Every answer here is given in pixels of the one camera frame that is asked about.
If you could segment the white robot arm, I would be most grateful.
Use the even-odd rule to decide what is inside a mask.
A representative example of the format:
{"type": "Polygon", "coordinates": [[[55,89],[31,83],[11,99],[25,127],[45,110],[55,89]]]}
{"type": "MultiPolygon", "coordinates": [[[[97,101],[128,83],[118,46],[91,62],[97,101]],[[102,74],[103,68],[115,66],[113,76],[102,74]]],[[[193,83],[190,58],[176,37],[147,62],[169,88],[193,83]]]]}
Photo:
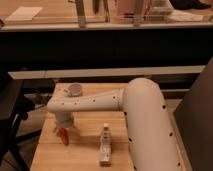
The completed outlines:
{"type": "Polygon", "coordinates": [[[147,78],[124,88],[81,97],[52,97],[47,108],[58,123],[65,112],[121,111],[136,171],[181,171],[175,132],[159,85],[147,78]]]}

